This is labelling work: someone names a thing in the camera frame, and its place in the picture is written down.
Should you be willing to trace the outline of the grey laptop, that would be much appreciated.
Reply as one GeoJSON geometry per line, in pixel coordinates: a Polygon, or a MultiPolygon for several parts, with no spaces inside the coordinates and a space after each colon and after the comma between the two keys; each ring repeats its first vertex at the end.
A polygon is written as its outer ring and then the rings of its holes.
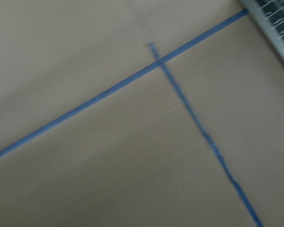
{"type": "Polygon", "coordinates": [[[240,0],[284,61],[284,0],[240,0]]]}

